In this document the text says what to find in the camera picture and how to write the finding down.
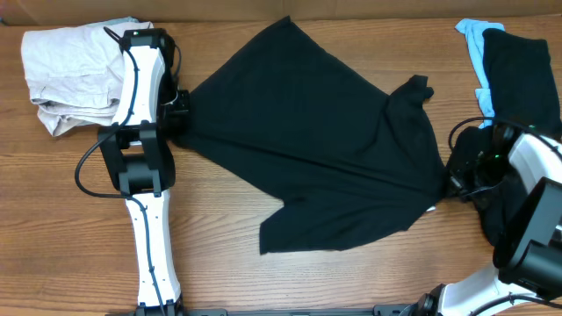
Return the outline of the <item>black t-shirt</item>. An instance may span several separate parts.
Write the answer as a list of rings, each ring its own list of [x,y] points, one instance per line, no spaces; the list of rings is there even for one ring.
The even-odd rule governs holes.
[[[432,95],[423,75],[385,93],[282,18],[191,93],[174,141],[282,200],[261,224],[262,254],[346,250],[443,198]]]

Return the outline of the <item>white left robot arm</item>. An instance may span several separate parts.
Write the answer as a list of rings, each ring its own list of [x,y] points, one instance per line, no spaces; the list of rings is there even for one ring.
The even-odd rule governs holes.
[[[126,31],[117,42],[125,62],[121,103],[111,125],[99,129],[98,141],[133,225],[139,271],[134,314],[182,315],[169,230],[176,168],[168,145],[188,112],[189,94],[179,89],[174,64],[181,54],[160,28]]]

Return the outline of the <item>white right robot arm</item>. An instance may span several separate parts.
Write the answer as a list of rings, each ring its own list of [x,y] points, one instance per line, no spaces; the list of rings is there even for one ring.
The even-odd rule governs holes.
[[[492,262],[441,284],[406,315],[495,315],[516,305],[561,307],[561,145],[530,126],[501,124],[490,148],[455,156],[450,187],[479,209]]]

